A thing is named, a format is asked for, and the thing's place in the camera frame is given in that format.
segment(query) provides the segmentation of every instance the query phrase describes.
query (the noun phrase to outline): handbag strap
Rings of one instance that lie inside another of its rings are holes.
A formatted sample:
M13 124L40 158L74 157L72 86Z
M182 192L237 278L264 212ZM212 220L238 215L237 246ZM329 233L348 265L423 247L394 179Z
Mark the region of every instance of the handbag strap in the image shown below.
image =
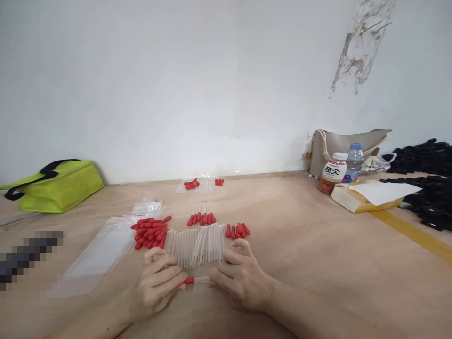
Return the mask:
M22 198L25 195L25 193L23 193L23 192L14 193L14 191L21 187L27 186L29 184L34 184L35 182L38 182L38 181L52 179L59 174L58 172L55 172L54 169L56 169L60 164L62 164L63 162L66 162L66 161L78 161L78 160L79 159L66 159L66 160L57 160L57 161L50 163L49 165L45 166L43 169L41 169L39 171L39 173L44 174L44 176L42 178L36 179L34 181L30 181L28 183L14 186L13 188L9 189L6 192L5 198L7 198L8 200L17 200L17 199Z
M325 159L326 159L326 161L330 161L331 160L331 157L330 157L330 154L328 153L328 150L327 150L327 148L326 148L326 133L325 133L325 131L324 130L322 130L322 129L317 129L316 130L316 132L319 132L319 135L322 137L322 139L323 139L323 156L325 157ZM368 149L367 151L365 151L365 152L363 152L363 155L364 156L366 156L366 155L368 155L369 153L372 153L373 151L374 151L374 149L375 148L378 148L378 147L380 147L380 145L382 144L382 143L384 143L386 140L388 140L389 139L389 135L388 134L386 134L385 135L385 137L378 143L378 144L376 144L374 147L372 147L371 149Z

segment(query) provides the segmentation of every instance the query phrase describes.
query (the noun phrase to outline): wall stain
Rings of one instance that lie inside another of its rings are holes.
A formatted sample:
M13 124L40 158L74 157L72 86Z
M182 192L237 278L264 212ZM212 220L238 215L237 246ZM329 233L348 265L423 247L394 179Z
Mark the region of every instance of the wall stain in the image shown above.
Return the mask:
M369 77L396 0L357 0L354 29L347 33L331 90L353 86L354 94Z

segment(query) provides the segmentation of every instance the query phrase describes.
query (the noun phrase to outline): lime green tote bag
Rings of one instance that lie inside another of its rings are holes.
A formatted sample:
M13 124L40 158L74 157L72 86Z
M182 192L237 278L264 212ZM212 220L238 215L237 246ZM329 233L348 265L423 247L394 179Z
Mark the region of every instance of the lime green tote bag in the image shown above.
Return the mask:
M35 175L9 185L5 198L20 200L24 211L65 213L104 187L92 161L58 160Z

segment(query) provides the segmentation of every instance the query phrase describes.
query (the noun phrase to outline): blue bottle cap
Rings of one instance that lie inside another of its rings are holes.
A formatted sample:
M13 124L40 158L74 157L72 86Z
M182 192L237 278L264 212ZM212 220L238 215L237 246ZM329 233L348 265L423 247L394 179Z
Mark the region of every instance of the blue bottle cap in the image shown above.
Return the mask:
M361 143L352 143L350 148L363 149L363 144Z

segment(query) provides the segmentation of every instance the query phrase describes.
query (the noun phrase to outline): beige bag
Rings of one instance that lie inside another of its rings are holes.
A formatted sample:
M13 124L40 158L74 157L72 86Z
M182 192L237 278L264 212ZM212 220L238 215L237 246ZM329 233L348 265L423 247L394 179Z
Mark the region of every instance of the beige bag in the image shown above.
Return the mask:
M312 159L309 173L320 176L325 164L331 160L330 154L346 152L352 143L363 144L364 161L366 161L372 151L389 138L387 135L389 132L392 130L374 129L367 133L344 136L323 129L316 130L306 153L306 159Z

